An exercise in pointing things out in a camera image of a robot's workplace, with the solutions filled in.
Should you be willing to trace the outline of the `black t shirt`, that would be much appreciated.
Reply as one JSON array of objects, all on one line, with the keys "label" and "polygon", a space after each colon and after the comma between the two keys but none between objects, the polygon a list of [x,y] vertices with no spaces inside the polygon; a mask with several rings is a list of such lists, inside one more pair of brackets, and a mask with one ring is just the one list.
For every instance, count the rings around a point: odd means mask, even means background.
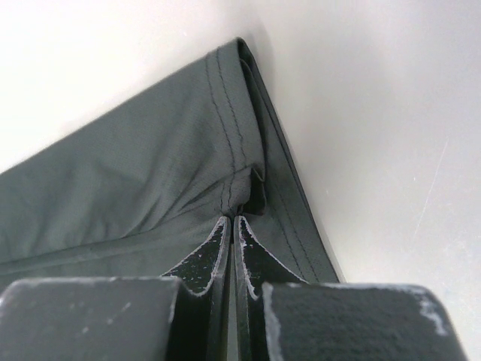
[{"label": "black t shirt", "polygon": [[337,275],[246,42],[209,52],[1,175],[1,285],[157,276],[245,216],[309,282]]}]

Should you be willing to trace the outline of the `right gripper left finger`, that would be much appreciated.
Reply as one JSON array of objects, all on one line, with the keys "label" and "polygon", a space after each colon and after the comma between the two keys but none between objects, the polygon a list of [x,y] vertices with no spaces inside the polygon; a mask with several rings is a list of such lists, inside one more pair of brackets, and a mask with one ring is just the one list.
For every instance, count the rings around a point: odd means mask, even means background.
[{"label": "right gripper left finger", "polygon": [[1,295],[3,360],[224,360],[230,221],[171,270],[26,278]]}]

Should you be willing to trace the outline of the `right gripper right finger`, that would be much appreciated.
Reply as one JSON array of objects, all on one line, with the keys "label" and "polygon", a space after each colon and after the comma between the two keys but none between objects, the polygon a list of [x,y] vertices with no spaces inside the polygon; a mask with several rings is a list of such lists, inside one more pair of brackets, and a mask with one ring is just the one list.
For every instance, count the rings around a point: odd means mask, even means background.
[{"label": "right gripper right finger", "polygon": [[464,360],[450,318],[409,284],[311,284],[234,222],[242,360]]}]

